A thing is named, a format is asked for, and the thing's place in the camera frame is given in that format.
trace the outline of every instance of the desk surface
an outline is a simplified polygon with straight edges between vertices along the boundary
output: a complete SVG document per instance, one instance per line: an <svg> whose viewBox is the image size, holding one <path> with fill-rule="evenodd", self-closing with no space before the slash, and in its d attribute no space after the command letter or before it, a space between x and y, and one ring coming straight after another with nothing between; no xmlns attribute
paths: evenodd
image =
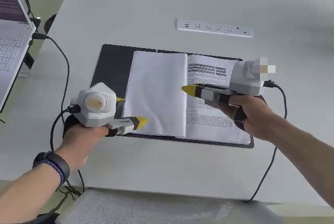
<svg viewBox="0 0 334 224"><path fill-rule="evenodd" d="M333 4L326 0L64 0L50 36L70 62L68 96L88 87L102 44L197 52L253 60L267 56L288 97L288 119L334 145ZM253 27L252 39L177 31L175 18ZM49 41L42 47L0 141L0 179L12 180L49 149L59 113L66 63ZM318 95L325 94L315 104ZM265 98L283 114L279 91ZM61 125L55 133L61 141ZM82 173L87 186L248 199L266 170L273 146L254 149L117 137L102 142ZM77 175L71 179L80 184ZM257 197L265 202L325 205L280 152Z"/></svg>

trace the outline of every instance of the human arm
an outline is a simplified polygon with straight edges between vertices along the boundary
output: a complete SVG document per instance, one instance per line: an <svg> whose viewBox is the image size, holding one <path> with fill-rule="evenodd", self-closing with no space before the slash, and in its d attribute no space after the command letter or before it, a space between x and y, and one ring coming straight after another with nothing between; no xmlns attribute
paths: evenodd
<svg viewBox="0 0 334 224"><path fill-rule="evenodd" d="M300 130L282 117L274 114L259 98L233 96L229 104L241 105L247 120L246 132L273 143L301 172L317 193L334 208L334 148L311 134ZM219 105L229 117L236 107Z"/></svg>
<svg viewBox="0 0 334 224"><path fill-rule="evenodd" d="M108 128L71 127L56 151L71 172L81 168L88 154ZM60 176L48 164L40 164L11 183L0 195L0 223L21 223L34 219L60 184Z"/></svg>

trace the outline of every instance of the black wristband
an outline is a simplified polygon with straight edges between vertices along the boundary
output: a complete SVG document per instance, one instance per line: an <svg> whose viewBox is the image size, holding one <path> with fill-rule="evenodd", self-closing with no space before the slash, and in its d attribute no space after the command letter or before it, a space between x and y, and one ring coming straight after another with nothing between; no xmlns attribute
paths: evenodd
<svg viewBox="0 0 334 224"><path fill-rule="evenodd" d="M62 157L60 157L58 154L54 152L39 153L33 161L32 168L35 168L40 163L46 163L49 165L53 164L56 168L58 168L57 170L55 167L51 165L58 173L59 172L62 173L62 175L59 174L61 177L60 185L62 185L65 181L67 181L69 174L70 174L70 169L69 169L67 162Z"/></svg>

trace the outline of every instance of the white page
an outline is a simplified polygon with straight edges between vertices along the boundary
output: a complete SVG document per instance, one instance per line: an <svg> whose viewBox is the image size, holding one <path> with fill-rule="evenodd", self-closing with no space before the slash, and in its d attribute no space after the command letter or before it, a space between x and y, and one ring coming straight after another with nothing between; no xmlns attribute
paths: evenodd
<svg viewBox="0 0 334 224"><path fill-rule="evenodd" d="M188 56L187 83L228 86L236 61L202 55ZM203 99L187 97L186 138L213 142L249 144L250 136L237 128L220 110L204 104Z"/></svg>
<svg viewBox="0 0 334 224"><path fill-rule="evenodd" d="M136 131L148 135L185 136L187 55L137 51L127 85L124 116L149 122Z"/></svg>

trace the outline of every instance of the hand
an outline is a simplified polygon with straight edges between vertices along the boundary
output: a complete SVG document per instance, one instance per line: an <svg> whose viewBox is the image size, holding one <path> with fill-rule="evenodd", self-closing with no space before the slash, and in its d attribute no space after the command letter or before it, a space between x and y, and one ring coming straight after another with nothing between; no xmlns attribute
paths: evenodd
<svg viewBox="0 0 334 224"><path fill-rule="evenodd" d="M262 99L250 95L231 96L229 104L220 104L218 108L233 119L237 107L242 106L247 116L244 123L245 131L262 140L270 138L270 124L277 115L272 112Z"/></svg>
<svg viewBox="0 0 334 224"><path fill-rule="evenodd" d="M106 126L92 128L77 124L67 130L56 154L68 163L71 171L80 169L86 163L88 154L108 133Z"/></svg>

